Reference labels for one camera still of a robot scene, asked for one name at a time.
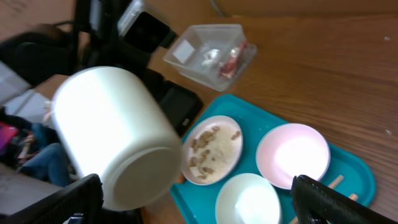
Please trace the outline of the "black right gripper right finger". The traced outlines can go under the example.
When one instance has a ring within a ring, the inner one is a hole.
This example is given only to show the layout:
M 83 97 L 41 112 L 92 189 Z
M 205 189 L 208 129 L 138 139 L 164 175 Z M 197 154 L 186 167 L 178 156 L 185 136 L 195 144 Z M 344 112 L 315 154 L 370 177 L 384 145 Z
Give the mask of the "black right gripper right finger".
M 306 175 L 294 177 L 290 194 L 299 224 L 397 224 Z

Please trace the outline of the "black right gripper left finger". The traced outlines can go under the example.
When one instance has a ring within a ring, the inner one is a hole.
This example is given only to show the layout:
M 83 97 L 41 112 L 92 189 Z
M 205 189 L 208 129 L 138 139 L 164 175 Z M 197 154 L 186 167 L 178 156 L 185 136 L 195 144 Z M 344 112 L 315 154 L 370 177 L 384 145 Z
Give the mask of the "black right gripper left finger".
M 6 223 L 96 223 L 102 205 L 102 183 L 98 175 L 90 174 L 6 217 Z

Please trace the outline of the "white bowl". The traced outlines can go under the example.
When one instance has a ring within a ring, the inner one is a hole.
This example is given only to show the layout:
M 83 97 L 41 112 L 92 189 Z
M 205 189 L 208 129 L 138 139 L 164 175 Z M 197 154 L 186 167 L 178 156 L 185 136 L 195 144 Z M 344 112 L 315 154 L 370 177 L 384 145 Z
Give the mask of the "white bowl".
M 266 179 L 243 173 L 222 186 L 215 217 L 217 224 L 279 224 L 282 209 L 277 192 Z

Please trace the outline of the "white cup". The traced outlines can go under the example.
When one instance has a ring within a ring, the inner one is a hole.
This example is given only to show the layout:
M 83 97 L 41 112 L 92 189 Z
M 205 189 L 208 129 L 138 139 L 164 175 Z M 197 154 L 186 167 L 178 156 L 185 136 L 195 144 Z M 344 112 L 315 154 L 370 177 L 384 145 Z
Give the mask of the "white cup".
M 135 74 L 117 67 L 82 70 L 58 88 L 52 112 L 76 172 L 100 177 L 106 208 L 146 206 L 178 179 L 181 140 Z

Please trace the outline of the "white paper tissue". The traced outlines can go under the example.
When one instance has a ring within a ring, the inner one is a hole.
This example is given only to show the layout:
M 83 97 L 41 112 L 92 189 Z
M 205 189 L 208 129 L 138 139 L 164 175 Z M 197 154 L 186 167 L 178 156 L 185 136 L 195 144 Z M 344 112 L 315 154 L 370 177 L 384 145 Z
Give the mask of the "white paper tissue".
M 201 65 L 204 67 L 211 67 L 218 62 L 220 51 L 218 49 L 211 49 L 203 54 L 203 61 Z

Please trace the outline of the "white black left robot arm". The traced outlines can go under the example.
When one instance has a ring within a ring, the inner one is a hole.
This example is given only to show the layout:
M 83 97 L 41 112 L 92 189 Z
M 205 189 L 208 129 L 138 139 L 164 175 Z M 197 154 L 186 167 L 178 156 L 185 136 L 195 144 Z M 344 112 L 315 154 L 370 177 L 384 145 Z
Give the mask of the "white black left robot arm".
M 36 87 L 53 75 L 70 76 L 90 67 L 123 68 L 155 96 L 170 82 L 149 69 L 152 54 L 178 35 L 145 1 L 77 1 L 70 31 L 42 24 L 1 42 L 1 62 Z

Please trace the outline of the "clear plastic waste bin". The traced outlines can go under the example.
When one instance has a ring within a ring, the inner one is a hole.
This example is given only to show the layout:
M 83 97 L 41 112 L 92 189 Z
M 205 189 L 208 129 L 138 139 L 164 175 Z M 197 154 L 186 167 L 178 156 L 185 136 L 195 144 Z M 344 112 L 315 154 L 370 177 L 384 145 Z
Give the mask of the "clear plastic waste bin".
M 227 90 L 257 54 L 239 24 L 190 26 L 164 61 L 179 74 L 218 92 Z

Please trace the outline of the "left wooden chopstick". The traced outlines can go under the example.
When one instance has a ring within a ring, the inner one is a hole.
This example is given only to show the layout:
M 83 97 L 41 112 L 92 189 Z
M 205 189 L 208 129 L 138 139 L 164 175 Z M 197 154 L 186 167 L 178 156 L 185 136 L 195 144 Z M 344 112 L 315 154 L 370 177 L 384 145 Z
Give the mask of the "left wooden chopstick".
M 343 179 L 344 179 L 344 176 L 343 176 L 343 175 L 339 175 L 338 177 L 336 177 L 336 178 L 328 185 L 328 187 L 331 188 L 331 189 L 335 189 L 336 186 L 338 186 L 338 185 L 342 182 Z

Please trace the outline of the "wooden chopstick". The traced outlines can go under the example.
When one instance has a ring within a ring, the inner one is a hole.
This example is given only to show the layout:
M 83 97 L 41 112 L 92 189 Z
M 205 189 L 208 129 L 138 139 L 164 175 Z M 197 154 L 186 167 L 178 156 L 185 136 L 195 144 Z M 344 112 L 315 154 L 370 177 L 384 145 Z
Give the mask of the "wooden chopstick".
M 343 175 L 339 175 L 338 177 L 336 177 L 336 178 L 328 185 L 328 187 L 331 188 L 331 189 L 335 189 L 336 186 L 338 186 L 338 185 L 342 182 L 343 179 L 344 179 L 344 176 L 343 176 Z
M 348 198 L 350 198 L 351 200 L 357 201 L 358 195 L 352 193 Z M 298 222 L 299 222 L 299 221 L 298 221 L 298 218 L 297 218 L 297 217 L 294 217 L 294 218 L 289 222 L 289 224 L 297 224 Z

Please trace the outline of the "right wooden chopstick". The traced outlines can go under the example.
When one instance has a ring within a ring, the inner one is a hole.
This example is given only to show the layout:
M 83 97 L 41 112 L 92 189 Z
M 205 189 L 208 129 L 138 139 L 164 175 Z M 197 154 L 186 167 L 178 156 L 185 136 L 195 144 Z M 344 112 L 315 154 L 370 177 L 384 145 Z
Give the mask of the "right wooden chopstick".
M 358 195 L 352 193 L 348 198 L 350 198 L 351 200 L 357 201 Z M 297 217 L 294 217 L 294 218 L 289 222 L 289 224 L 297 224 L 298 222 L 299 222 L 299 221 L 298 221 L 298 218 L 297 218 Z

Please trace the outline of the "pink plate with rice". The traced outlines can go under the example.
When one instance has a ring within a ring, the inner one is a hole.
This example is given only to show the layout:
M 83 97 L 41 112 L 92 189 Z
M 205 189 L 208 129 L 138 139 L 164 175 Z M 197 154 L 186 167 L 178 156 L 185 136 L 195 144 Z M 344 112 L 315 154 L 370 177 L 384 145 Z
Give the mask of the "pink plate with rice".
M 196 185 L 225 178 L 243 151 L 243 132 L 229 116 L 211 116 L 196 125 L 182 146 L 182 174 Z

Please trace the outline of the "black plastic tray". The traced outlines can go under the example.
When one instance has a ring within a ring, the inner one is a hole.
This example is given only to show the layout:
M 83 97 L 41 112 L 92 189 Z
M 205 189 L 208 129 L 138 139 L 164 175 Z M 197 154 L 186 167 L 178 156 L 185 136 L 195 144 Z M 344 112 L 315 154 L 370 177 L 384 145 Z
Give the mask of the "black plastic tray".
M 154 70 L 145 69 L 139 78 L 158 102 L 174 130 L 183 136 L 203 108 L 202 100 L 196 93 L 166 80 Z

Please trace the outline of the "red snack wrapper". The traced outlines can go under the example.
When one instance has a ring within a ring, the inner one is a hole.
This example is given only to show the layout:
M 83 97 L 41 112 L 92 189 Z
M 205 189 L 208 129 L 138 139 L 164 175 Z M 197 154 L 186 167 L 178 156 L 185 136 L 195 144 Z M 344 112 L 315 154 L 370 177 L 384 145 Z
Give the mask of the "red snack wrapper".
M 232 79 L 237 71 L 238 60 L 243 53 L 247 41 L 243 40 L 237 47 L 231 49 L 227 61 L 220 62 L 219 76 Z

